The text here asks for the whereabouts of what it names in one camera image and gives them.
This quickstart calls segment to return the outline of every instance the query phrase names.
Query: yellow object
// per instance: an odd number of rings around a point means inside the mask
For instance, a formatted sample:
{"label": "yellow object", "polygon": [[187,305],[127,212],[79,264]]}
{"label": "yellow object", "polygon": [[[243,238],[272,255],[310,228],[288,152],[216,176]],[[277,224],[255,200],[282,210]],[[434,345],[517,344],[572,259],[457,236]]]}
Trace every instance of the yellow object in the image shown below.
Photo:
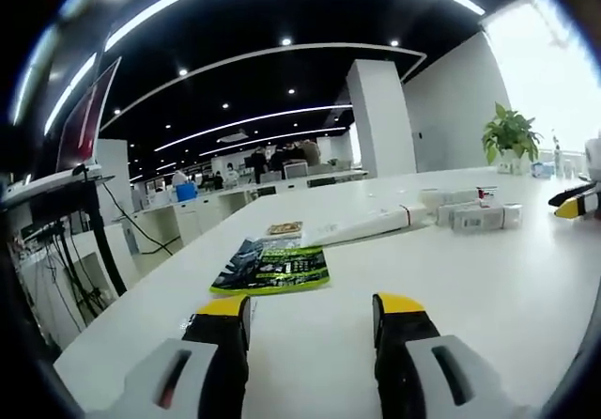
{"label": "yellow object", "polygon": [[564,202],[555,211],[555,215],[563,219],[575,219],[578,217],[578,199],[572,198]]}
{"label": "yellow object", "polygon": [[415,302],[409,297],[403,297],[402,295],[386,294],[384,292],[378,292],[376,295],[382,301],[382,308],[384,314],[391,313],[415,313],[424,311],[424,307],[419,303]]}
{"label": "yellow object", "polygon": [[227,299],[217,299],[196,311],[196,314],[206,314],[209,316],[238,316],[240,306],[248,295],[236,295]]}

